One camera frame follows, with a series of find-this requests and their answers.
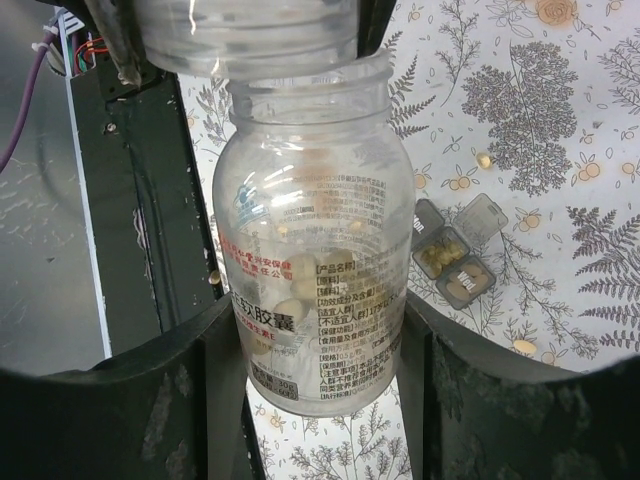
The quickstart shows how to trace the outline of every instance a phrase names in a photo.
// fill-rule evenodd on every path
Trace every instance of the clear plastic bottle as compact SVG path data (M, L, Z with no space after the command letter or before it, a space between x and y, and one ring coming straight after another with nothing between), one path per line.
M361 408L399 358L415 193L386 52L231 82L214 209L249 376L306 416Z
M356 58L357 0L135 0L149 61L234 79L307 75Z

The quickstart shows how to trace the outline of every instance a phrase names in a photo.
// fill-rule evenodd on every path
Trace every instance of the metal frame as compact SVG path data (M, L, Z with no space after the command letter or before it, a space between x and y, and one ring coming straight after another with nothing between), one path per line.
M107 54L96 63L71 79L71 92L118 355L197 316L224 292L209 283L215 250L177 77L145 64L138 89L119 80ZM241 422L231 478L264 479L246 395Z

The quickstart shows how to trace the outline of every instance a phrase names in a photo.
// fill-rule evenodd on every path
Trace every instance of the bottle neck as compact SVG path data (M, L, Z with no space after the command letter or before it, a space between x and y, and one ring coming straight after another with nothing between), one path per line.
M339 133L384 124L389 116L388 56L377 54L309 77L230 82L239 132Z

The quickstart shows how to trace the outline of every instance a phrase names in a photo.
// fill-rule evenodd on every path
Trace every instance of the gray floor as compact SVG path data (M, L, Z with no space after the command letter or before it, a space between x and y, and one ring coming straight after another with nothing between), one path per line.
M3 0L0 148L53 8ZM104 358L65 79L40 71L21 141L0 174L0 367L46 374Z

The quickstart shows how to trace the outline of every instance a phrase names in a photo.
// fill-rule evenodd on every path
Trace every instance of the table surface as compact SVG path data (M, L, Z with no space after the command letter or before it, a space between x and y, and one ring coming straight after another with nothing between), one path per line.
M527 340L532 358L576 371L640 349L639 16L629 0L416 0L398 3L387 31L417 197L451 218L486 193L510 220L477 248L498 282L469 308L451 309L415 265L410 288L500 345ZM229 99L218 81L181 85L210 192L233 133ZM395 383L336 419L249 394L270 478L410 478Z

